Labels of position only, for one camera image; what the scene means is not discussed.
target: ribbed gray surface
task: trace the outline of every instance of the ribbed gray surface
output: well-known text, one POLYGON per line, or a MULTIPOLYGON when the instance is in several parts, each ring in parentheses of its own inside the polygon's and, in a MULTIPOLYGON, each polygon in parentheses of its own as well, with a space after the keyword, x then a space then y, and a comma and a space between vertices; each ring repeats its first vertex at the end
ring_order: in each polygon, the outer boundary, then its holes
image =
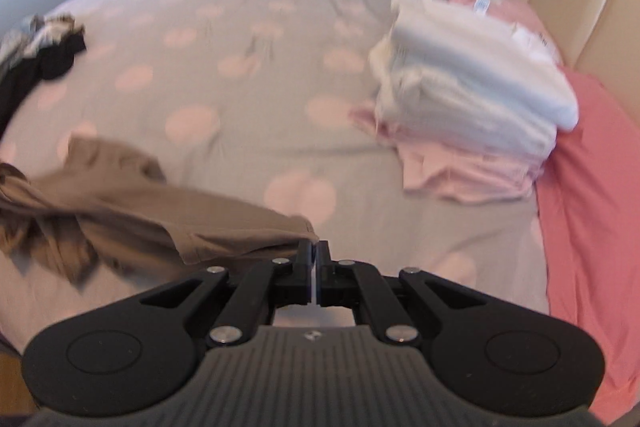
POLYGON ((45 411, 28 427, 598 427, 585 410, 517 420, 479 410, 445 389, 412 348, 379 343, 368 327, 261 328, 250 343, 209 352, 171 399, 126 417, 45 411))

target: bedding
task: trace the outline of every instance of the bedding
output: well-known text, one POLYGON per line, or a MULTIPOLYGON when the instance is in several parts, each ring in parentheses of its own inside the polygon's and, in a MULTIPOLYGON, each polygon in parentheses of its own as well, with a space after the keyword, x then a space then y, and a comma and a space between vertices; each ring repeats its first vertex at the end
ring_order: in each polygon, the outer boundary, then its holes
POLYGON ((398 150, 404 190, 430 192, 462 203, 513 200, 532 193, 538 172, 532 172, 526 162, 412 136, 401 126, 379 121, 372 100, 351 109, 350 118, 378 142, 398 150))
MULTIPOLYGON (((348 112, 377 81, 367 53, 391 0, 69 0, 87 52, 25 101, 0 156, 26 176, 58 168, 71 133, 156 156, 171 184, 302 214, 334 259, 419 266, 546 312, 534 198, 463 206, 402 192, 396 154, 348 112)), ((82 285, 0 256, 0 330, 18 350, 47 325, 158 283, 98 267, 82 285)), ((281 325, 352 323, 278 311, 281 325)))
POLYGON ((518 103, 562 130, 575 127, 578 105, 564 75, 551 60, 535 60, 511 25, 439 0, 392 0, 392 9, 396 45, 499 102, 518 103))
MULTIPOLYGON (((544 51, 556 63, 562 65, 562 55, 553 40, 551 33, 538 17, 536 11, 526 0, 483 0, 486 3, 486 14, 507 23, 518 24, 529 32, 539 36, 544 51)), ((478 0, 449 0, 449 2, 475 7, 478 0)))
POLYGON ((593 410, 610 422, 640 383, 640 130, 592 76, 565 70, 580 121, 558 136, 537 185, 554 317, 600 344, 606 376, 593 410))
POLYGON ((556 145, 553 123, 520 104, 495 100, 488 90, 463 82, 450 70, 426 66, 422 57, 389 38, 372 49, 369 60, 380 82, 380 121, 463 150, 522 158, 532 170, 540 168, 556 145))

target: white folded towel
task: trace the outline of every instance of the white folded towel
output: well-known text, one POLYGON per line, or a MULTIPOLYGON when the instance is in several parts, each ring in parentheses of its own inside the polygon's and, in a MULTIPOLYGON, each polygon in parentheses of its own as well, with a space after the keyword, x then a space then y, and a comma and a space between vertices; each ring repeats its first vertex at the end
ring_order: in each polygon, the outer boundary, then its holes
POLYGON ((472 89, 452 74, 399 50, 389 37, 369 54, 380 81, 376 118, 417 136, 464 150, 525 158, 533 168, 556 145, 556 126, 519 102, 505 106, 483 87, 472 89))
POLYGON ((562 130, 578 122, 578 103, 564 74, 532 57, 513 25, 438 0, 392 0, 394 44, 425 64, 479 86, 506 107, 526 107, 562 130))

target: clothing label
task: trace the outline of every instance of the clothing label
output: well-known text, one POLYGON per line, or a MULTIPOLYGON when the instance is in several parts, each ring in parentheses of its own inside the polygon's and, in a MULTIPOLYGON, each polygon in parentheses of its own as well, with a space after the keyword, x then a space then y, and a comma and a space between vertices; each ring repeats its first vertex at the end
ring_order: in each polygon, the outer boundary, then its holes
POLYGON ((486 15, 486 11, 489 9, 491 5, 491 0, 476 0, 476 4, 474 4, 474 12, 479 13, 480 15, 486 15))

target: stack of folded towels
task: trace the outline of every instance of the stack of folded towels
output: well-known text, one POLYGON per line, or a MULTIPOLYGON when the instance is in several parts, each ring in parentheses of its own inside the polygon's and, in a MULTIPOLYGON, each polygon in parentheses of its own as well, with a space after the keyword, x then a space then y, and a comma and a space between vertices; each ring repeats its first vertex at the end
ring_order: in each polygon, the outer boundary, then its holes
POLYGON ((396 23, 370 52, 378 98, 354 123, 398 149, 404 188, 467 203, 531 194, 575 94, 545 39, 486 9, 392 0, 396 23))

